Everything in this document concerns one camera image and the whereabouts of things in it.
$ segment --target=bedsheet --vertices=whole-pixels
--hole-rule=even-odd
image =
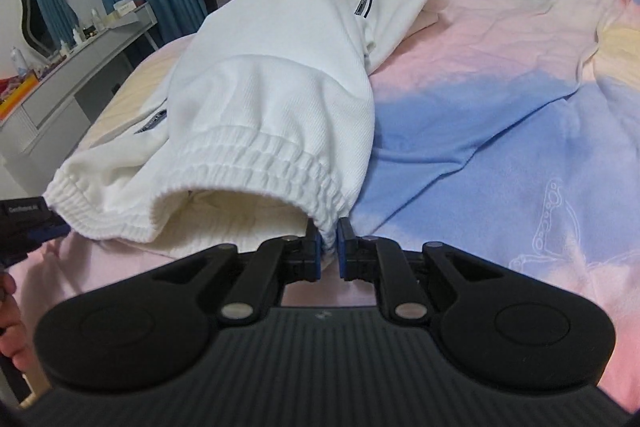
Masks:
[[[375,147],[351,216],[358,233],[414,249],[446,241],[593,299],[618,338],[600,384],[629,410],[640,406],[639,17],[634,0],[452,0],[371,77]],[[146,65],[168,70],[174,45]],[[114,100],[83,146],[117,111]],[[12,273],[32,327],[55,302],[168,261],[72,233]],[[287,304],[373,302],[335,266],[289,290]]]

